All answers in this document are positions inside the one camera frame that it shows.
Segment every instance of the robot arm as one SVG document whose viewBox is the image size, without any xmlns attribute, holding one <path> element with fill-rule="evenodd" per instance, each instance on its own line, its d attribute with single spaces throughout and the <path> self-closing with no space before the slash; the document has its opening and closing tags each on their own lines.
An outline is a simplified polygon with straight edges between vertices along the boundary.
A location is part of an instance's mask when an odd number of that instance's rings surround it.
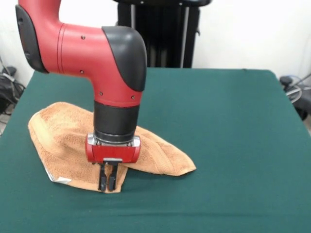
<svg viewBox="0 0 311 233">
<path fill-rule="evenodd" d="M 145 87 L 147 56 L 140 34 L 128 27 L 93 28 L 59 20 L 61 0 L 19 0 L 17 23 L 29 65 L 42 73 L 84 77 L 94 89 L 94 132 L 86 137 L 89 162 L 135 163 L 140 139 L 134 136 Z"/>
</svg>

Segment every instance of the black stand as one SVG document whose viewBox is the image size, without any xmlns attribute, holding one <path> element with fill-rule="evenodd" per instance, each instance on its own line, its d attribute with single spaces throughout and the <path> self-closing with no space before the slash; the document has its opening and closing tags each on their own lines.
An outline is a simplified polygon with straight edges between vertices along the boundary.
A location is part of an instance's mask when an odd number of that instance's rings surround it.
<svg viewBox="0 0 311 233">
<path fill-rule="evenodd" d="M 115 1 L 118 25 L 132 27 L 143 37 L 148 67 L 192 67 L 199 7 L 210 0 Z"/>
</svg>

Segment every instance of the screw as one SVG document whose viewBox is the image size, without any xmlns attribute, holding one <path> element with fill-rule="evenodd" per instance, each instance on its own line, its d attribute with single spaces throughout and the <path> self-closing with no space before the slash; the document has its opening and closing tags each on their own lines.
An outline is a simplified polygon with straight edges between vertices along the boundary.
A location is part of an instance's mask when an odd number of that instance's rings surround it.
<svg viewBox="0 0 311 233">
<path fill-rule="evenodd" d="M 25 52 L 25 56 L 27 59 L 30 59 L 30 53 L 28 51 Z"/>
<path fill-rule="evenodd" d="M 19 25 L 22 25 L 22 24 L 23 24 L 23 18 L 19 18 L 17 23 L 18 23 Z"/>
</svg>

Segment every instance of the green table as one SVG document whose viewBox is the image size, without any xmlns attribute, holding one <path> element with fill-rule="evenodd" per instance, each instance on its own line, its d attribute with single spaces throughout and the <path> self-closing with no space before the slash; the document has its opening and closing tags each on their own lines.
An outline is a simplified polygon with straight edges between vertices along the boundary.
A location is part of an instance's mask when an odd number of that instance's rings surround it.
<svg viewBox="0 0 311 233">
<path fill-rule="evenodd" d="M 276 77 L 260 70 L 148 70 L 138 124 L 197 170 L 130 170 L 116 195 L 49 181 L 27 123 L 67 101 L 92 110 L 87 80 L 35 73 L 0 139 L 0 232 L 311 232 L 311 141 Z"/>
</svg>

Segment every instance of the brown towel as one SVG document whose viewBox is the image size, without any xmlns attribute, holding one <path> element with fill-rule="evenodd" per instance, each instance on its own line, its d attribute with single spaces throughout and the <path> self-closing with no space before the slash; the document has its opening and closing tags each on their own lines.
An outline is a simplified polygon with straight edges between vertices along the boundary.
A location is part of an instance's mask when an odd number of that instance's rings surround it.
<svg viewBox="0 0 311 233">
<path fill-rule="evenodd" d="M 75 105 L 57 102 L 35 113 L 28 128 L 39 158 L 53 182 L 98 191 L 100 166 L 86 159 L 86 134 L 93 132 L 93 113 Z M 119 164 L 116 190 L 121 192 L 128 168 L 180 176 L 196 169 L 181 150 L 154 133 L 137 126 L 141 150 L 135 164 Z M 106 175 L 111 167 L 106 166 Z"/>
</svg>

